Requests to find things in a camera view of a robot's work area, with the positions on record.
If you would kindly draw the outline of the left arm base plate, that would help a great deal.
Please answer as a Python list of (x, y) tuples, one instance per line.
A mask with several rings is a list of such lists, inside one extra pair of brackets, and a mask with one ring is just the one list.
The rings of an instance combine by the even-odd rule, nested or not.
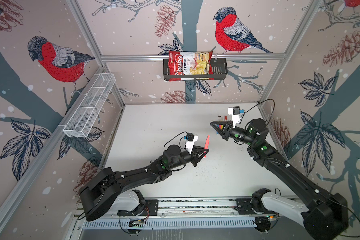
[(118, 211), (118, 217), (157, 216), (159, 209), (158, 200), (145, 200), (144, 205), (139, 204), (133, 211)]

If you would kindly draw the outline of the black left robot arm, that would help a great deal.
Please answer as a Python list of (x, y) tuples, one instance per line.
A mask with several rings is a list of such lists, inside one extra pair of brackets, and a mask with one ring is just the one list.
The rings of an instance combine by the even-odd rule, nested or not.
[(176, 172), (177, 167), (188, 163), (196, 167), (209, 151), (195, 146), (189, 153), (171, 145), (146, 167), (124, 172), (114, 172), (110, 167), (102, 169), (79, 190), (86, 220), (91, 222), (102, 217), (125, 191), (162, 182)]

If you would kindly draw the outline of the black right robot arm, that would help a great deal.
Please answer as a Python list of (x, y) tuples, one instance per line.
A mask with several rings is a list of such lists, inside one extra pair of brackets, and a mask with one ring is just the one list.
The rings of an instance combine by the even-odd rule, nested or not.
[(262, 188), (252, 195), (252, 209), (257, 214), (272, 211), (300, 224), (315, 240), (333, 240), (349, 227), (348, 202), (340, 194), (331, 194), (292, 167), (267, 141), (269, 130), (263, 119), (253, 119), (243, 129), (231, 121), (210, 123), (224, 139), (246, 144), (250, 157), (264, 167), (302, 201), (301, 204)]

